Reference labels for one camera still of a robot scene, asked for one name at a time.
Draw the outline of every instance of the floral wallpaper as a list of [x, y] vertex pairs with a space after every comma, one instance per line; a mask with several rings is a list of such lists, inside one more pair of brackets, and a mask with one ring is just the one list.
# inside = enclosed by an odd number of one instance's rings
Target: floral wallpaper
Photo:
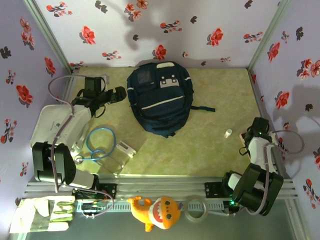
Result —
[[[252, 72], [261, 109], [274, 129], [293, 130], [304, 139], [302, 153], [282, 159], [315, 240], [320, 239], [320, 31], [312, 23], [319, 8], [318, 0], [292, 1]], [[290, 133], [278, 137], [283, 149], [301, 147]]]
[[[0, 22], [4, 33], [0, 36], [0, 239], [4, 240], [34, 175], [30, 139], [39, 113], [56, 103], [48, 94], [48, 82], [67, 72], [23, 1], [3, 3], [0, 15], [6, 19]], [[52, 87], [61, 96], [65, 82]]]
[[[279, 0], [35, 2], [71, 67], [176, 61], [184, 67], [228, 68], [249, 65]], [[275, 44], [270, 59], [277, 51]]]

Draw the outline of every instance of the clear tape roll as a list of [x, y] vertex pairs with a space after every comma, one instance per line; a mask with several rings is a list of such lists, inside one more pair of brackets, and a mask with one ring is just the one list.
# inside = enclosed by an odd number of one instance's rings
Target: clear tape roll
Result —
[[[200, 216], [200, 217], [193, 217], [190, 215], [189, 213], [189, 203], [192, 202], [192, 201], [199, 201], [203, 204], [203, 208], [204, 208], [204, 212], [203, 214]], [[196, 196], [196, 195], [192, 195], [192, 196], [189, 196], [187, 199], [186, 199], [186, 202], [185, 202], [185, 209], [184, 209], [184, 215], [185, 217], [192, 223], [200, 223], [202, 222], [207, 216], [208, 216], [208, 213], [209, 213], [209, 206], [208, 206], [208, 203], [207, 201], [202, 197], [202, 196]]]

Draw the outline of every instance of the navy backpack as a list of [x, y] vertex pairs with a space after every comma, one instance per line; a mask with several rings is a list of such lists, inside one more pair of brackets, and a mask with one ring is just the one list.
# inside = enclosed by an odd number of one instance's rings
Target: navy backpack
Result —
[[127, 93], [144, 130], [165, 138], [186, 124], [190, 109], [216, 111], [192, 106], [194, 90], [189, 73], [173, 61], [141, 65], [128, 77]]

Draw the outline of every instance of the backpack strap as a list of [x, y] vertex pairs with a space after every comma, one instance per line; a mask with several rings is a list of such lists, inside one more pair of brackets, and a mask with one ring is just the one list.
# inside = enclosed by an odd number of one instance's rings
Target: backpack strap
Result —
[[193, 110], [205, 110], [208, 112], [215, 112], [216, 109], [212, 107], [207, 107], [207, 106], [191, 106], [191, 109]]

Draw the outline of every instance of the stuffed dinosaur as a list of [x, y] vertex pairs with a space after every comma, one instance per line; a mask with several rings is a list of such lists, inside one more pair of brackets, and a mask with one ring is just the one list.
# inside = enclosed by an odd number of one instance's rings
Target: stuffed dinosaur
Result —
[[178, 204], [170, 197], [159, 197], [153, 204], [150, 199], [144, 199], [144, 205], [139, 204], [142, 198], [129, 198], [132, 215], [145, 224], [145, 231], [151, 232], [154, 225], [161, 229], [171, 228], [180, 218], [182, 203]]

